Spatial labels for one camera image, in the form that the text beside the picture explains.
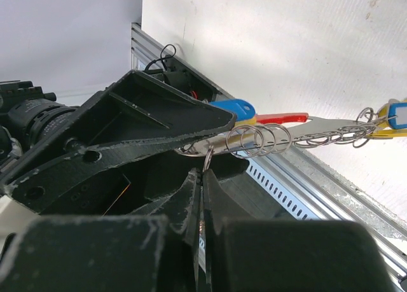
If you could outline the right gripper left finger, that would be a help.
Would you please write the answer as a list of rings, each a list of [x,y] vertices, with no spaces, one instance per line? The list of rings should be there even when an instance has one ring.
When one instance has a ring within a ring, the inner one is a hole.
[[[148,215],[43,216],[13,239],[2,291],[196,291],[200,178]]]

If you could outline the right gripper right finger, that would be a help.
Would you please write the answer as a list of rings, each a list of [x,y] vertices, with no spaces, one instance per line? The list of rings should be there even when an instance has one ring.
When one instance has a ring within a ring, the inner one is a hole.
[[[255,219],[203,174],[212,291],[394,291],[378,246],[354,221]]]

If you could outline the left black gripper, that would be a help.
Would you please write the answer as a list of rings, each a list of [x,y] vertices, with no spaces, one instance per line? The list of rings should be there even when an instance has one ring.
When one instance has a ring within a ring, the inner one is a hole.
[[[80,106],[3,82],[1,195],[40,215],[131,212],[204,166],[176,149],[232,128],[220,95],[187,70],[130,71]]]

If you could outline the metal key holder red handle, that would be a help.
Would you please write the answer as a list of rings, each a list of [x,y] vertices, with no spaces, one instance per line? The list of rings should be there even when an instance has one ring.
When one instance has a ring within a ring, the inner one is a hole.
[[[388,100],[379,110],[364,108],[354,120],[327,119],[306,113],[240,124],[228,132],[177,148],[190,157],[231,154],[252,158],[289,148],[312,149],[330,144],[364,146],[370,140],[406,137],[406,100]]]

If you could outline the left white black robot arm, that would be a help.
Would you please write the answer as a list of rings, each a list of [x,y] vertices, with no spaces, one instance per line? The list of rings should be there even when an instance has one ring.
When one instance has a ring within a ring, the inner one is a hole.
[[[130,71],[78,107],[34,87],[2,93],[1,126],[22,155],[3,159],[1,191],[38,215],[119,215],[178,187],[175,149],[231,130],[235,114]]]

